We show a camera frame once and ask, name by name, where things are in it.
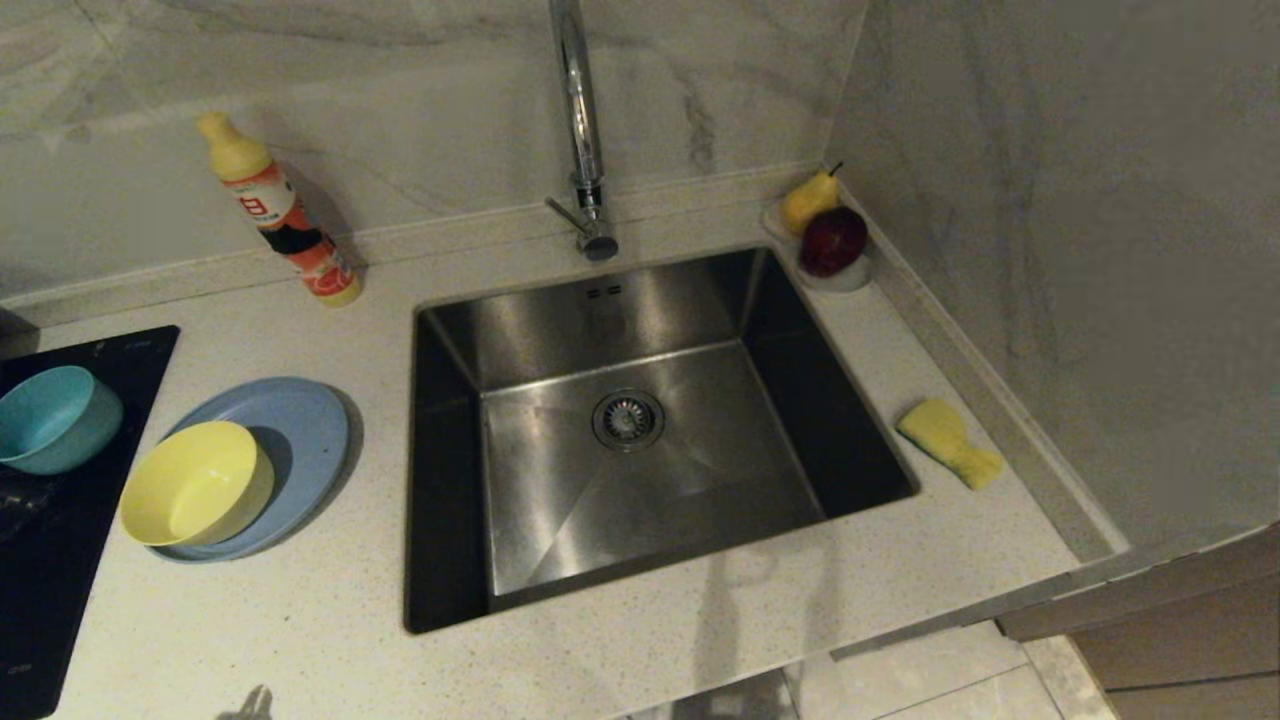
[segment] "chrome faucet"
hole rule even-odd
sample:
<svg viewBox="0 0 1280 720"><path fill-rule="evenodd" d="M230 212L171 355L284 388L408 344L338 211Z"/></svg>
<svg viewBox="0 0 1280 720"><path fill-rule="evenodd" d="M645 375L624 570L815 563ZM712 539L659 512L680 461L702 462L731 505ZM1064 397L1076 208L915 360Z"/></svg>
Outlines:
<svg viewBox="0 0 1280 720"><path fill-rule="evenodd" d="M618 254L613 223L604 209L604 159L595 127L595 94L591 67L586 60L586 37L579 0L550 0L552 33L561 67L561 87L568 109L568 129L573 140L573 173L570 182L577 192L581 217L550 197L547 205L577 229L577 249L588 260L608 260Z"/></svg>

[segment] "sink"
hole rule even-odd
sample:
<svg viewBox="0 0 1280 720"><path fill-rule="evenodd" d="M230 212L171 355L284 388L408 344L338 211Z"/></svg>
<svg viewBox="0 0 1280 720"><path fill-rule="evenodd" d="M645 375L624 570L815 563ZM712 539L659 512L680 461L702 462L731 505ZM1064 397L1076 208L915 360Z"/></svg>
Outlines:
<svg viewBox="0 0 1280 720"><path fill-rule="evenodd" d="M410 632L915 492L768 249L416 322Z"/></svg>

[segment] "sponge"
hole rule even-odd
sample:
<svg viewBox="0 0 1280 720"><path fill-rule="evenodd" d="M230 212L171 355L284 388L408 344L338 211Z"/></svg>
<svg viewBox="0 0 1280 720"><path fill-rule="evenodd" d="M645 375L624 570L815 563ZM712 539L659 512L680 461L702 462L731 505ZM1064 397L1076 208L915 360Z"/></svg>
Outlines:
<svg viewBox="0 0 1280 720"><path fill-rule="evenodd" d="M960 475L972 489L987 487L1005 466L1001 456L969 445L964 419L937 397L904 415L897 421L897 432Z"/></svg>

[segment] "white countertop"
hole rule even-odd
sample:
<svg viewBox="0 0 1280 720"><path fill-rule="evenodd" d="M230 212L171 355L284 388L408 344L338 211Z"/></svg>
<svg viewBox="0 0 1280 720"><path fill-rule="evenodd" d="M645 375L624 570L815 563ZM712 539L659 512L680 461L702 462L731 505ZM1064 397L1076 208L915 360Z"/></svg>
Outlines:
<svg viewBox="0 0 1280 720"><path fill-rule="evenodd" d="M609 270L765 242L756 202L626 223ZM283 544L166 562L116 520L55 717L214 717L257 684L273 717L616 716L864 641L1078 566L1010 471L983 492L896 434L922 492L773 539L424 635L402 624L413 313L596 274L567 236L378 265L355 305L294 282L42 331L52 348L182 327L141 448L207 397L300 375L358 406L360 460ZM886 425L942 396L973 421L874 284L810 301Z"/></svg>

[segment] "dish soap bottle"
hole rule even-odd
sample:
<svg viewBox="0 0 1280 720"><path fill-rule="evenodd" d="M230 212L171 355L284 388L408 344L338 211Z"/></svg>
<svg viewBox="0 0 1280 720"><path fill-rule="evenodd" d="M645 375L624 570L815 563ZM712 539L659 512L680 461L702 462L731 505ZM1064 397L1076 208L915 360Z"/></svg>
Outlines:
<svg viewBox="0 0 1280 720"><path fill-rule="evenodd" d="M311 222L302 200L266 146L246 137L225 113L197 123L209 141L209 165L236 196L271 250L289 259L320 302L340 307L360 296L360 278L329 233Z"/></svg>

